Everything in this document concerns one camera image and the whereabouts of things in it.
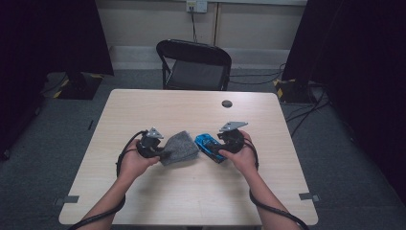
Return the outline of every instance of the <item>chair backrest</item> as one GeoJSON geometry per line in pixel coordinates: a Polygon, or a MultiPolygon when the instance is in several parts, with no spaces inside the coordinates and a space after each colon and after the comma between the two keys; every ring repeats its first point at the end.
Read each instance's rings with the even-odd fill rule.
{"type": "Polygon", "coordinates": [[[164,58],[171,58],[231,68],[232,61],[227,52],[208,44],[168,39],[159,42],[156,46],[156,51],[164,63],[166,63],[164,58]]]}

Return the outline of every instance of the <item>gray cloth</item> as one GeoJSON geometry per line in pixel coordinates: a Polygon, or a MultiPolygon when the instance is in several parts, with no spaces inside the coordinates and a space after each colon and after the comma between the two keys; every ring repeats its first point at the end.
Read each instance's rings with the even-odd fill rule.
{"type": "Polygon", "coordinates": [[[164,166],[196,159],[197,154],[200,152],[199,147],[194,143],[187,131],[181,131],[171,136],[164,147],[164,151],[171,152],[168,157],[161,159],[164,166]]]}

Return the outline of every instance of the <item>hand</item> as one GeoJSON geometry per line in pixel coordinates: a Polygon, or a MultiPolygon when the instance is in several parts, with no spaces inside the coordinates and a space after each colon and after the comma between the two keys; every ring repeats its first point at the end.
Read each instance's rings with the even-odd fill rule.
{"type": "Polygon", "coordinates": [[[140,140],[135,139],[131,142],[126,150],[131,150],[125,154],[120,169],[119,178],[126,180],[129,183],[134,182],[134,180],[142,175],[149,166],[152,166],[159,161],[159,156],[152,158],[144,158],[137,151],[136,144],[140,140]]]}
{"type": "MultiPolygon", "coordinates": [[[[243,136],[244,139],[248,139],[251,141],[251,137],[248,133],[243,130],[239,131],[243,136]]],[[[247,173],[256,172],[257,168],[255,166],[256,159],[254,156],[253,151],[247,147],[246,145],[251,145],[248,141],[245,140],[244,147],[237,153],[231,153],[227,150],[221,149],[218,153],[227,157],[231,160],[236,168],[245,176],[247,173]]]]}

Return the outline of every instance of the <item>black chair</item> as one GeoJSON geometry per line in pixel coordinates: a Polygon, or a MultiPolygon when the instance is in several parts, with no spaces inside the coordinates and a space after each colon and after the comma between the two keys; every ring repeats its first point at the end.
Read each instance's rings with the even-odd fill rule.
{"type": "Polygon", "coordinates": [[[168,39],[159,42],[156,51],[162,60],[164,89],[227,90],[232,61],[224,50],[202,43],[168,39]],[[172,69],[166,58],[175,60],[172,69]]]}

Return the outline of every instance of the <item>beige wall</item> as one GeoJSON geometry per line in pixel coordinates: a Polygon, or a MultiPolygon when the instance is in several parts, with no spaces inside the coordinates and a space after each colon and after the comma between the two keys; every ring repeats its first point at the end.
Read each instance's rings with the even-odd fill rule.
{"type": "MultiPolygon", "coordinates": [[[[97,1],[109,46],[155,46],[168,38],[192,40],[185,1],[97,1]]],[[[197,39],[223,48],[289,50],[305,6],[208,3],[196,13],[197,39]],[[216,12],[219,12],[215,23],[216,12]]]]}

